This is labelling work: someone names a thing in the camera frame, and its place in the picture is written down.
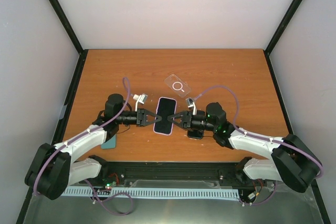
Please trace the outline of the clear magsafe phone case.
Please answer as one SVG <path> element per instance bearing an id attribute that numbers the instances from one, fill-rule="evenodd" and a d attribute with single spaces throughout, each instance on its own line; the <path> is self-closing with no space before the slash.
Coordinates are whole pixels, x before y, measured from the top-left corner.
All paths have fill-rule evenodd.
<path id="1" fill-rule="evenodd" d="M 175 74 L 168 76 L 164 80 L 164 83 L 181 98 L 186 97 L 191 92 L 191 88 L 187 85 L 187 83 L 182 81 Z"/>

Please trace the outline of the teal phone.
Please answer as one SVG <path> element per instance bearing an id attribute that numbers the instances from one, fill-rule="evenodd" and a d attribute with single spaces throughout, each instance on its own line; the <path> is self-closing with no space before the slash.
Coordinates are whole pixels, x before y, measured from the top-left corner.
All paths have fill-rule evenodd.
<path id="1" fill-rule="evenodd" d="M 117 140 L 117 136 L 114 135 L 111 139 L 107 140 L 105 143 L 103 143 L 101 145 L 101 148 L 103 150 L 110 150 L 110 149 L 114 149 L 116 147 L 116 140 Z"/>

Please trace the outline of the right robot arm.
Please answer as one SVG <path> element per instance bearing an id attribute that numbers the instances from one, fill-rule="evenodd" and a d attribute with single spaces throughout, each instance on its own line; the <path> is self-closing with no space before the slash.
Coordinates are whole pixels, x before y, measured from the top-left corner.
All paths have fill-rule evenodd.
<path id="1" fill-rule="evenodd" d="M 236 176 L 242 183 L 248 179 L 273 180 L 304 193 L 322 174 L 321 162 L 298 136 L 272 137 L 248 132 L 230 123 L 218 102 L 208 104 L 201 114 L 182 111 L 167 119 L 185 130 L 211 131 L 221 147 L 261 156 L 261 159 L 246 157 L 238 164 Z"/>

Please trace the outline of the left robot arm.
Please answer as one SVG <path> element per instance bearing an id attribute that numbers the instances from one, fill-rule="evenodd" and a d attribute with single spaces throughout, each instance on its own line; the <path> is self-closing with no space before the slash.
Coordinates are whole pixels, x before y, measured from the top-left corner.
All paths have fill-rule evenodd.
<path id="1" fill-rule="evenodd" d="M 120 94 L 111 94 L 103 111 L 82 133 L 71 139 L 51 145 L 41 145 L 28 169 L 24 183 L 50 200 L 60 197 L 68 186 L 92 178 L 104 183 L 109 177 L 108 162 L 91 155 L 83 161 L 79 158 L 94 147 L 111 140 L 119 126 L 148 126 L 161 121 L 161 116 L 147 109 L 126 110 L 130 105 Z"/>

